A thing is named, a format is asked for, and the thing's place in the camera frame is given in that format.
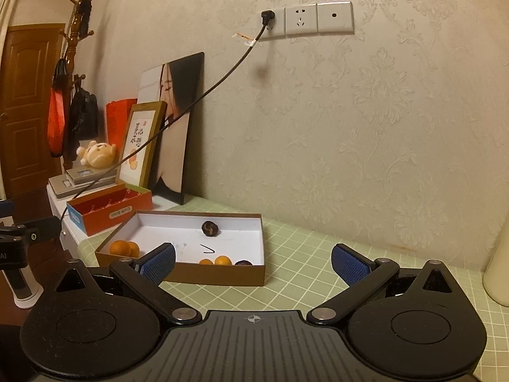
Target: silver screw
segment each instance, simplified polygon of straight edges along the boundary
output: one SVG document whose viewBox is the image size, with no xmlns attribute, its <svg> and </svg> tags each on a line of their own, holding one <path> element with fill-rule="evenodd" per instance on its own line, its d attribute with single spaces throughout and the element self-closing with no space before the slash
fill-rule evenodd
<svg viewBox="0 0 509 382">
<path fill-rule="evenodd" d="M 197 316 L 197 313 L 194 308 L 180 307 L 172 311 L 171 315 L 177 320 L 191 320 Z"/>
<path fill-rule="evenodd" d="M 330 320 L 336 317 L 336 312 L 328 307 L 315 308 L 311 315 L 318 320 Z"/>
</svg>

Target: green checkered tablecloth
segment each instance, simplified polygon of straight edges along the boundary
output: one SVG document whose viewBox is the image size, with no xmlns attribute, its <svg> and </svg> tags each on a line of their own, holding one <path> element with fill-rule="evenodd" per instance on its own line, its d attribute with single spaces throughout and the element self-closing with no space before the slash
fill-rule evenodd
<svg viewBox="0 0 509 382">
<path fill-rule="evenodd" d="M 199 197 L 190 197 L 172 211 L 240 212 Z M 341 292 L 347 285 L 332 270 L 330 252 L 343 242 L 370 259 L 388 257 L 401 267 L 420 268 L 425 260 L 397 252 L 376 249 L 340 240 L 289 224 L 263 219 L 266 278 L 264 287 L 203 286 L 163 282 L 161 288 L 202 314 L 207 310 L 292 310 L 303 315 L 312 307 Z M 108 237 L 102 233 L 78 245 L 87 266 L 97 266 L 95 249 Z M 509 308 L 490 299 L 483 288 L 480 272 L 449 267 L 477 309 L 488 333 L 488 344 L 475 374 L 483 382 L 509 382 Z"/>
</svg>

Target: wooden coat rack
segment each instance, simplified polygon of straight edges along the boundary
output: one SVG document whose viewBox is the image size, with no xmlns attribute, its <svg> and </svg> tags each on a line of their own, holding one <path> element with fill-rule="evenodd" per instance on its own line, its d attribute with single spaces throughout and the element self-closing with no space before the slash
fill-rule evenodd
<svg viewBox="0 0 509 382">
<path fill-rule="evenodd" d="M 79 32 L 80 32 L 80 25 L 81 25 L 81 18 L 82 18 L 82 14 L 80 13 L 80 4 L 83 0 L 78 0 L 78 1 L 69 0 L 69 1 L 71 1 L 75 5 L 76 10 L 74 11 L 74 18 L 72 21 L 71 29 L 69 31 L 69 35 L 62 32 L 65 40 L 67 41 L 67 51 L 66 51 L 66 56 L 65 56 L 66 66 L 67 66 L 67 85 L 62 92 L 62 97 L 63 97 L 63 101 L 64 101 L 64 117 L 65 117 L 66 125 L 67 125 L 68 119 L 69 119 L 69 108 L 71 106 L 72 86 L 79 83 L 86 77 L 85 75 L 81 75 L 81 76 L 74 75 L 73 76 L 74 57 L 76 55 L 76 47 L 81 40 L 94 34 L 94 32 L 92 30 L 90 30 L 85 37 L 80 38 Z M 68 132 L 68 128 L 66 128 L 65 136 L 64 136 L 64 149 L 67 144 L 67 132 Z M 70 168 L 72 168 L 72 161 L 66 160 L 65 156 L 66 156 L 66 154 L 64 154 L 64 169 L 70 169 Z"/>
</svg>

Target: black power plug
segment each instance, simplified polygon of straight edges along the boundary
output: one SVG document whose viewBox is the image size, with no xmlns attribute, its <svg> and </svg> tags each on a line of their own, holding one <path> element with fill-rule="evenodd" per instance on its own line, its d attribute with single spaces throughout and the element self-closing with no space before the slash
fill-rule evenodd
<svg viewBox="0 0 509 382">
<path fill-rule="evenodd" d="M 268 26 L 269 22 L 276 17 L 276 14 L 272 10 L 265 10 L 261 12 L 261 23 L 264 26 Z"/>
</svg>

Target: electrical outlet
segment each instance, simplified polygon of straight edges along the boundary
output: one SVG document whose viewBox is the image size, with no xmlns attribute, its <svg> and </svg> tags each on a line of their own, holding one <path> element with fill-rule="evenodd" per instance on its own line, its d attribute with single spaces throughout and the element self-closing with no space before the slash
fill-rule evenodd
<svg viewBox="0 0 509 382">
<path fill-rule="evenodd" d="M 317 5 L 287 7 L 285 14 L 286 35 L 318 33 Z"/>
<path fill-rule="evenodd" d="M 353 33 L 352 3 L 339 1 L 334 3 L 318 3 L 319 33 Z"/>
<path fill-rule="evenodd" d="M 284 7 L 272 8 L 274 18 L 269 22 L 260 40 L 272 39 L 274 37 L 284 37 Z"/>
</svg>

